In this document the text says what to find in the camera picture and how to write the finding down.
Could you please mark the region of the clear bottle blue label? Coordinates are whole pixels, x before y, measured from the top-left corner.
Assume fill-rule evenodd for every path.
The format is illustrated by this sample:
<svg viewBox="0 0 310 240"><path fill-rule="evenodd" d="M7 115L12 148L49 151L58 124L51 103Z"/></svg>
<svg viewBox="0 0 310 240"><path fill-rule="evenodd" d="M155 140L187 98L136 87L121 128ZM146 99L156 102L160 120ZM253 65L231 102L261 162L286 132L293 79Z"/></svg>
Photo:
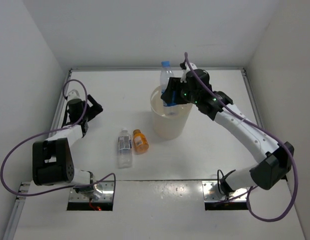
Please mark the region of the clear bottle blue label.
<svg viewBox="0 0 310 240"><path fill-rule="evenodd" d="M161 62L162 70L160 74L160 86L161 94L164 94L168 87L169 79L174 77L174 73L170 67L170 61ZM176 92L170 91L171 93L171 103L167 103L163 100L163 109L166 116L176 116L179 114L178 106L175 101Z"/></svg>

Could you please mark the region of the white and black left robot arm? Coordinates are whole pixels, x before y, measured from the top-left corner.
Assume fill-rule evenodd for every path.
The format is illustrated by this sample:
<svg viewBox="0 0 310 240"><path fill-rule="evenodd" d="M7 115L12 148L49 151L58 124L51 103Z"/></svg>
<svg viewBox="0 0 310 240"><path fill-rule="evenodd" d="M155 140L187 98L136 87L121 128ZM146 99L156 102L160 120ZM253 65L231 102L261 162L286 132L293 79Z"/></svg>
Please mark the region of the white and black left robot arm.
<svg viewBox="0 0 310 240"><path fill-rule="evenodd" d="M75 191L91 197L98 185L92 185L95 180L90 171L74 167L71 146L88 131L88 122L103 111L102 106L91 96L82 100L77 90L72 90L67 96L66 116L69 122L66 129L57 132L46 140L33 144L33 181L38 186L74 185Z"/></svg>

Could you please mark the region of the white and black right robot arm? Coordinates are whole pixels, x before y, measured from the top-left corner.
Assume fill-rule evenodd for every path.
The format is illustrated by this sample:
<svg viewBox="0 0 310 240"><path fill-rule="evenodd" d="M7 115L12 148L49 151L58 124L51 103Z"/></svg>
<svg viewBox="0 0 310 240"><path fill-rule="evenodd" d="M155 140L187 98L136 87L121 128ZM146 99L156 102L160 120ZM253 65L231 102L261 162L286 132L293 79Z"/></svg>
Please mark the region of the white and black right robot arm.
<svg viewBox="0 0 310 240"><path fill-rule="evenodd" d="M182 77L171 77L161 99L167 105L196 105L212 121L228 130L253 156L257 164L232 170L219 180L219 191L229 196L240 188L272 188L291 170L294 148L280 145L250 121L222 91L213 91L209 73L193 63L181 63Z"/></svg>

